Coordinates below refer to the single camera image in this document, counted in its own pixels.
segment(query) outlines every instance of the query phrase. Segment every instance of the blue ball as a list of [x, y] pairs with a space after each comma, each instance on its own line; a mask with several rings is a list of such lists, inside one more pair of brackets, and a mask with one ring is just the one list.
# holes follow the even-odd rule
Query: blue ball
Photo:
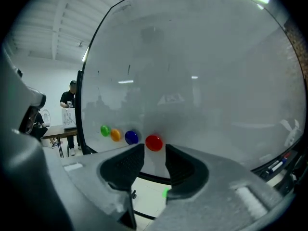
[[127, 131], [125, 133], [125, 141], [127, 144], [131, 145], [131, 144], [138, 144], [138, 136], [134, 131]]

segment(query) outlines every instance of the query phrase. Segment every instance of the ceiling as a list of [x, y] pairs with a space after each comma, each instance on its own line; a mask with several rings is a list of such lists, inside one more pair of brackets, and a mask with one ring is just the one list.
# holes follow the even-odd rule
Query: ceiling
[[121, 0], [32, 0], [6, 41], [9, 56], [81, 64], [105, 14]]

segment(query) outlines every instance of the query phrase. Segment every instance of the white wall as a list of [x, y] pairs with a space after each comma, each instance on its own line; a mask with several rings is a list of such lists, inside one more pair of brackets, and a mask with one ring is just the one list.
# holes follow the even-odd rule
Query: white wall
[[23, 71], [22, 81], [29, 87], [46, 94], [47, 109], [51, 116], [51, 126], [61, 125], [60, 98], [69, 90], [71, 80], [76, 80], [80, 65], [31, 57], [13, 57], [13, 64]]

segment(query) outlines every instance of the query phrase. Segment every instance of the red ball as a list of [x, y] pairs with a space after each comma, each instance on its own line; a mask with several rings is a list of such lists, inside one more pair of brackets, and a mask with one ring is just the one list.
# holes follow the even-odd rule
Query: red ball
[[153, 152], [158, 152], [163, 147], [162, 140], [157, 135], [149, 135], [145, 139], [145, 145]]

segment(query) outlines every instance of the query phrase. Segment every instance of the wooden table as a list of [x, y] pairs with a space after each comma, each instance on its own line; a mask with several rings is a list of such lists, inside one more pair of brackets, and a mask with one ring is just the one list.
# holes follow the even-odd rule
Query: wooden table
[[[70, 135], [73, 136], [77, 135], [77, 128], [64, 129], [62, 125], [59, 125], [59, 126], [49, 127], [47, 132], [43, 135], [42, 138], [43, 139], [56, 138], [58, 142], [60, 157], [64, 157], [60, 139], [66, 138], [67, 136]], [[69, 156], [68, 145], [67, 145], [66, 156], [67, 157]]]

